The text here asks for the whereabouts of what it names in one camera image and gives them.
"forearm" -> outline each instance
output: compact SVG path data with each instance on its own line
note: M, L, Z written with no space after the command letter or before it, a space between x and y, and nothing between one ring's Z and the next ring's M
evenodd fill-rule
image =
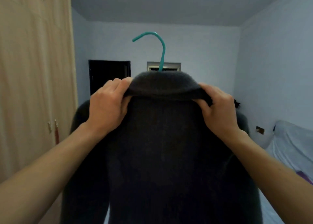
M36 223L101 138L82 124L67 139L0 185L0 223Z
M313 186L299 177L246 133L227 145L286 224L313 223Z

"person's left hand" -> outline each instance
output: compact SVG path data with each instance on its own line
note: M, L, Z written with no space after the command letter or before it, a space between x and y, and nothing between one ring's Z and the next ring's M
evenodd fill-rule
M131 80L131 77L109 80L91 96L86 125L101 138L116 129L124 119L131 96L123 98L123 95Z

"ceiling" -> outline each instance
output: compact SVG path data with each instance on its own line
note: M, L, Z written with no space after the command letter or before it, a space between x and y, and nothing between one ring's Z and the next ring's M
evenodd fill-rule
M276 0L72 0L90 21L239 26Z

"hand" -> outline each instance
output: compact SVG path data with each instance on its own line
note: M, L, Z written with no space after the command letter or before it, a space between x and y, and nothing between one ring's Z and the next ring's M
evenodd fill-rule
M199 85L213 100L211 107L204 100L194 100L201 107L205 124L225 144L233 142L234 137L242 133L237 124L234 98L218 87Z
M132 78L109 80L90 99L87 126L101 138L116 129L127 113L131 96L123 98Z

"black door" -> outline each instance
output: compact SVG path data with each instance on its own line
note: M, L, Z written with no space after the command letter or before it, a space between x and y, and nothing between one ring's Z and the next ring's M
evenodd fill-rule
M131 76L131 62L89 60L90 94L95 93L108 80Z

